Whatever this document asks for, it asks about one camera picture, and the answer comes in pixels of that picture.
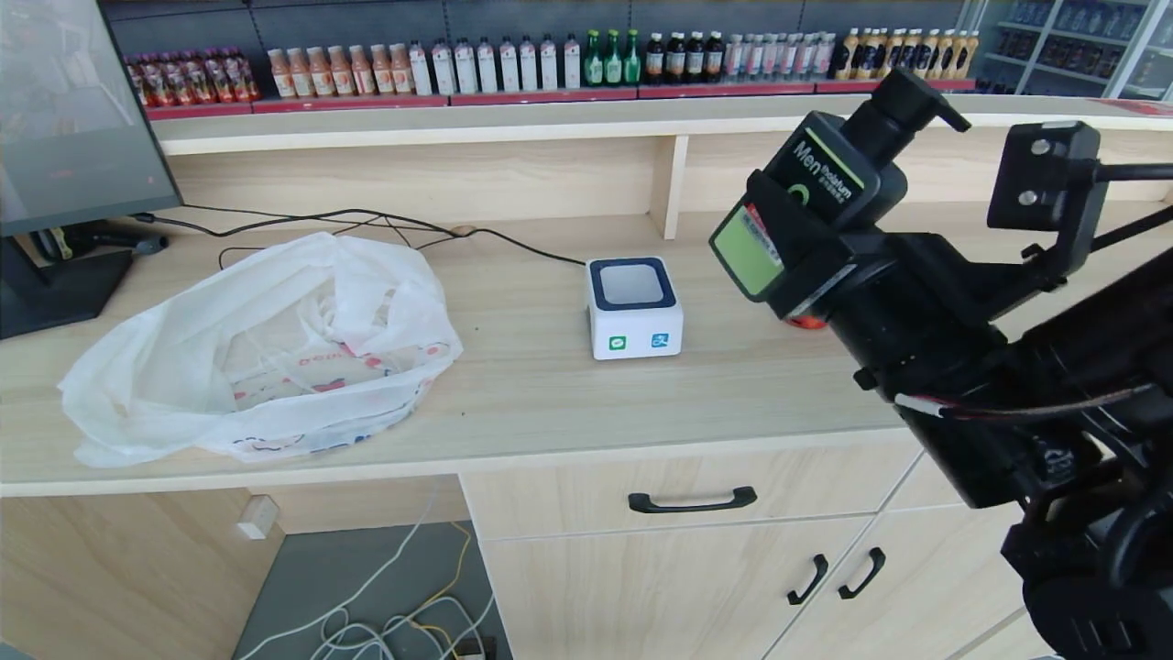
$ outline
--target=white scanner box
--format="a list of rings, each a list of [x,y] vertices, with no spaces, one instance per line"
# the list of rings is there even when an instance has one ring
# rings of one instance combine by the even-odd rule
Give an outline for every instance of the white scanner box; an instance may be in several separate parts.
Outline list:
[[[586,261],[595,360],[678,355],[684,309],[659,257]]]

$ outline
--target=plastic bag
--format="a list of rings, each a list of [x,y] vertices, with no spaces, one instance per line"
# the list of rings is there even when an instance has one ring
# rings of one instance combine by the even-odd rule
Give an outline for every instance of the plastic bag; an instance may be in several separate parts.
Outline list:
[[[420,252],[313,233],[118,324],[57,387],[87,465],[189,447],[251,462],[400,422],[461,351]]]

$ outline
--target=cabinet door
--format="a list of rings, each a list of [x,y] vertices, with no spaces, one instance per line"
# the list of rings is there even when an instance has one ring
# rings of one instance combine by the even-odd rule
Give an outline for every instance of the cabinet door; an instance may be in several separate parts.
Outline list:
[[[1015,506],[945,506],[881,515],[768,660],[948,658],[1022,607],[1022,583],[998,550],[1021,520]],[[854,599],[873,567],[883,569]]]
[[[517,660],[760,660],[868,518],[482,542]]]

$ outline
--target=monitor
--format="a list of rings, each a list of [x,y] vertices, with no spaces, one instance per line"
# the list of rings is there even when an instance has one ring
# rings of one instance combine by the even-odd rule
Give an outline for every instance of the monitor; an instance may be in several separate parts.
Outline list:
[[[97,0],[0,5],[0,339],[101,313],[131,253],[38,267],[16,234],[177,206]]]

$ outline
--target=black handle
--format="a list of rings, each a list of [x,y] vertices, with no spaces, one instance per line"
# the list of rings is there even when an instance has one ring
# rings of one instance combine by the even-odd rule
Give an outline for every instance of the black handle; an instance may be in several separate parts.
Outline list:
[[[726,509],[741,509],[758,502],[758,494],[753,492],[753,487],[741,487],[733,489],[733,499],[719,502],[717,504],[698,504],[694,506],[660,506],[652,502],[652,496],[647,494],[630,494],[628,506],[636,513],[692,513],[693,511],[724,511]]]
[[[796,591],[791,591],[791,593],[786,594],[786,600],[789,600],[791,605],[802,605],[806,603],[806,599],[811,598],[811,593],[814,591],[814,587],[819,586],[819,583],[827,577],[827,569],[830,567],[830,565],[827,564],[827,558],[822,554],[815,554],[812,562],[814,562],[814,580],[811,580],[811,586],[802,592],[802,596],[799,596],[799,592]]]
[[[883,556],[883,551],[880,550],[879,547],[873,547],[868,552],[868,557],[872,558],[872,572],[868,573],[867,578],[863,578],[863,581],[860,583],[860,586],[856,587],[855,591],[848,588],[847,585],[839,587],[839,598],[842,598],[843,600],[850,600],[856,596],[860,596],[860,593],[862,593],[863,590],[866,590],[868,585],[872,584],[872,580],[874,580],[875,577],[880,574],[880,570],[883,569],[883,563],[887,559]]]

